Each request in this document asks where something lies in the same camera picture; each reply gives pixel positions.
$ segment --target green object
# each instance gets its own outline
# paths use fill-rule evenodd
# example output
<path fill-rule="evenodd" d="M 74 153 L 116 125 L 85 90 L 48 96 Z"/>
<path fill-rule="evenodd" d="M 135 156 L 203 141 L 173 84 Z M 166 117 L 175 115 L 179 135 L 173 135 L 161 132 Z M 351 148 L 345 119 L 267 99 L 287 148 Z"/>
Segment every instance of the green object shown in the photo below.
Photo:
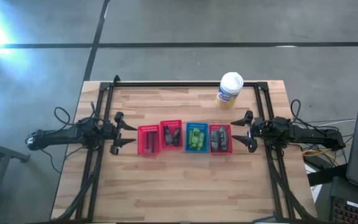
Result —
<path fill-rule="evenodd" d="M 189 136 L 188 144 L 189 144 L 189 146 L 191 146 L 191 140 L 193 139 L 193 130 L 192 129 L 189 130 L 188 136 Z"/>
<path fill-rule="evenodd" d="M 204 136 L 205 134 L 204 133 L 200 133 L 200 138 L 198 140 L 198 145 L 197 145 L 197 150 L 201 150 L 204 146 Z"/>
<path fill-rule="evenodd" d="M 193 129 L 193 134 L 191 135 L 191 146 L 196 148 L 198 145 L 198 140 L 200 138 L 200 130 L 198 128 Z"/>

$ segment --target red container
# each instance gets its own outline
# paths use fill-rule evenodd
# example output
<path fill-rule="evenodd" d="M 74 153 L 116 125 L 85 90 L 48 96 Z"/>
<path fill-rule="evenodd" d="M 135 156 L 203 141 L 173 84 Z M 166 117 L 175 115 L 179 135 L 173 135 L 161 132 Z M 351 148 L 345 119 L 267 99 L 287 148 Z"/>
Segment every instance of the red container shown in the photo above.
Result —
<path fill-rule="evenodd" d="M 149 133 L 149 147 L 152 145 L 151 131 L 157 132 L 154 134 L 154 151 L 147 152 L 147 133 Z M 143 156 L 160 153 L 160 128 L 158 125 L 139 126 L 137 128 L 137 153 Z"/>
<path fill-rule="evenodd" d="M 172 139 L 173 139 L 173 133 L 175 131 L 175 128 L 180 128 L 179 146 L 174 146 L 173 144 L 171 144 L 171 145 L 165 144 L 164 126 L 168 126 L 168 129 L 169 129 L 169 132 L 171 133 Z M 161 121 L 160 122 L 160 145 L 161 145 L 161 150 L 183 148 L 183 127 L 181 126 L 181 120 L 171 120 L 171 121 Z"/>
<path fill-rule="evenodd" d="M 214 130 L 219 131 L 219 128 L 221 126 L 224 126 L 226 128 L 227 131 L 227 152 L 213 152 L 212 151 L 212 146 L 211 146 L 211 132 Z M 233 153 L 233 145 L 231 143 L 231 129 L 230 129 L 230 124 L 210 124 L 209 125 L 209 153 L 211 154 L 232 154 Z"/>

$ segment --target yellow cable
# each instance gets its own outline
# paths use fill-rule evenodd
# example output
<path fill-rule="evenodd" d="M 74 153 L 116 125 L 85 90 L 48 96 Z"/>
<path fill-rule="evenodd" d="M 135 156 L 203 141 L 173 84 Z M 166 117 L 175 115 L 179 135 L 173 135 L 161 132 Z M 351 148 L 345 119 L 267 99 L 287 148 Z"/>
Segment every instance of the yellow cable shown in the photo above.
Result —
<path fill-rule="evenodd" d="M 310 149 L 310 150 L 307 150 L 307 151 L 304 151 L 304 152 L 322 152 L 322 154 L 330 157 L 337 165 L 340 165 L 340 163 L 338 163 L 338 161 L 335 160 L 335 158 L 333 158 L 333 156 L 328 154 L 326 151 L 323 152 L 323 151 L 317 151 L 317 150 Z M 313 154 L 313 155 L 304 155 L 304 154 L 302 154 L 302 156 L 314 156 L 314 155 L 316 155 L 316 154 Z"/>
<path fill-rule="evenodd" d="M 307 152 L 312 151 L 312 149 L 310 149 L 310 150 L 304 151 L 304 152 L 302 153 L 302 156 L 307 156 L 307 157 L 318 156 L 318 155 L 324 154 L 324 153 L 326 153 L 326 152 L 328 152 L 328 151 L 331 151 L 331 150 L 332 150 L 332 149 L 326 149 L 326 150 L 323 150 L 323 151 L 318 151 L 317 153 L 314 153 L 314 154 L 312 154 L 312 155 L 306 155 Z"/>

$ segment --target yellow label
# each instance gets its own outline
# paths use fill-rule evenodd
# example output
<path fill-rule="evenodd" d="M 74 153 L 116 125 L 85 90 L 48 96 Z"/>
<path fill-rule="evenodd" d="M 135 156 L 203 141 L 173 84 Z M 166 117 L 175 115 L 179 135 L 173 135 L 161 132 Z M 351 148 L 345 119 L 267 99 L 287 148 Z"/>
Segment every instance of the yellow label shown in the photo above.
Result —
<path fill-rule="evenodd" d="M 228 99 L 227 98 L 224 99 L 224 98 L 220 97 L 220 95 L 218 93 L 218 95 L 216 96 L 216 104 L 222 109 L 230 109 L 234 106 L 234 102 L 236 102 L 236 98 L 237 98 L 237 95 L 229 97 Z"/>

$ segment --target wire bundle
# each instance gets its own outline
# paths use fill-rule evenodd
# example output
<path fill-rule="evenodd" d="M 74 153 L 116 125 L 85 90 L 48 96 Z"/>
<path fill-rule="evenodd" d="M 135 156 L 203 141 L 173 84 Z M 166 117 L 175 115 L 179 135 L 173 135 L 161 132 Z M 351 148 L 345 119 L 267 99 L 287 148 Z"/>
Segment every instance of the wire bundle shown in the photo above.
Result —
<path fill-rule="evenodd" d="M 296 113 L 294 113 L 294 109 L 293 109 L 293 105 L 294 105 L 295 102 L 297 102 L 299 104 L 299 107 L 298 107 Z M 299 118 L 300 109 L 301 109 L 300 100 L 293 100 L 291 102 L 291 113 L 294 116 L 294 120 L 292 121 L 292 123 L 302 124 L 308 129 L 313 128 L 313 129 L 317 130 L 321 134 L 326 134 L 326 133 L 324 133 L 324 132 L 322 132 L 320 130 L 321 128 L 333 128 L 337 132 L 339 132 L 339 128 L 334 127 L 334 126 L 330 126 L 330 125 L 356 121 L 356 119 L 336 119 L 336 120 L 327 120 L 327 121 L 306 122 L 306 121 L 303 121 L 302 119 Z M 323 122 L 329 122 L 329 123 L 322 124 L 322 125 L 319 125 L 319 126 L 314 126 L 314 125 L 310 124 L 310 123 L 323 123 Z M 348 143 L 353 138 L 353 134 L 343 136 L 343 137 L 348 137 L 348 136 L 350 136 L 350 138 L 347 141 L 345 141 L 345 144 Z M 325 149 L 324 148 L 324 150 L 321 150 L 317 145 L 310 145 L 308 147 L 301 147 L 301 146 L 299 146 L 299 147 L 301 148 L 301 151 L 303 152 L 302 153 L 303 157 L 325 156 L 327 158 L 327 160 L 331 162 L 331 167 L 334 167 L 335 164 L 340 165 L 340 163 L 338 163 L 338 161 L 336 160 L 336 158 L 337 158 L 336 152 L 334 152 L 334 157 L 328 153 L 328 152 L 333 151 L 332 149 Z M 344 149 L 342 149 L 342 155 L 341 156 L 345 157 L 345 161 L 347 163 L 347 158 L 346 158 Z"/>

